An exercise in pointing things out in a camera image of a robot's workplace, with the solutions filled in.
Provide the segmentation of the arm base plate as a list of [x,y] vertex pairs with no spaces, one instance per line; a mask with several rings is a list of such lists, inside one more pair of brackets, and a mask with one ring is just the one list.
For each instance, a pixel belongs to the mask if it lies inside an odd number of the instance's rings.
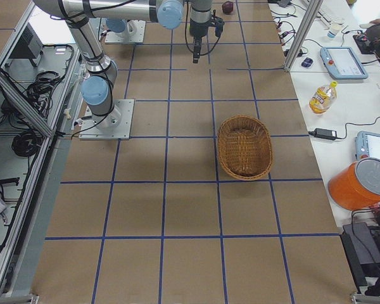
[[106,27],[106,38],[105,43],[108,44],[142,44],[144,40],[144,33],[145,33],[145,27],[146,22],[140,21],[140,20],[132,20],[137,28],[137,31],[135,34],[128,34],[128,33],[122,33],[117,34],[114,32],[111,32],[107,26],[105,21],[105,27]]
[[91,110],[86,106],[85,114],[90,119],[82,123],[82,132],[78,133],[82,140],[128,140],[132,125],[134,112],[133,99],[115,99],[113,111],[103,120],[101,117],[93,116]]

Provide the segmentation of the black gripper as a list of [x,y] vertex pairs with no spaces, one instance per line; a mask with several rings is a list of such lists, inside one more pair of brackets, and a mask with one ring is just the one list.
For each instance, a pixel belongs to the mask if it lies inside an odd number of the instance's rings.
[[199,23],[190,19],[189,32],[193,39],[193,63],[198,63],[200,58],[200,39],[208,33],[210,22]]

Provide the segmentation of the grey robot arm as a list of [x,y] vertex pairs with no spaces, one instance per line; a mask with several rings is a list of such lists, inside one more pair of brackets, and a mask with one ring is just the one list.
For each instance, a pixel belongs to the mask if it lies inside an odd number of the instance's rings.
[[208,30],[215,29],[219,40],[225,24],[212,9],[211,1],[34,1],[34,4],[51,17],[66,22],[86,60],[89,74],[106,78],[109,77],[107,70],[116,68],[111,66],[110,58],[93,32],[90,18],[149,21],[173,30],[181,24],[183,9],[186,9],[184,32],[193,37],[193,45],[187,47],[193,63],[209,54],[201,52]]
[[132,35],[137,31],[136,25],[132,20],[107,18],[106,26],[111,32],[117,34],[128,33]]

